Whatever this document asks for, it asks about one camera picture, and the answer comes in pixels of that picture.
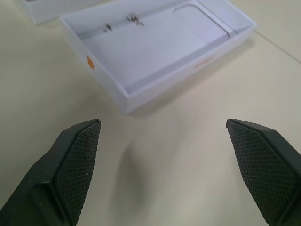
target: white cardboard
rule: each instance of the white cardboard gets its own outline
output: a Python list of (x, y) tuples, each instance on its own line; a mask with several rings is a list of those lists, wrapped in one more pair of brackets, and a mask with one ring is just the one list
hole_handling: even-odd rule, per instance
[(34, 24), (47, 22), (101, 1), (103, 0), (16, 0), (20, 9)]
[(119, 0), (61, 22), (69, 46), (125, 113), (239, 46), (255, 28), (225, 0)]

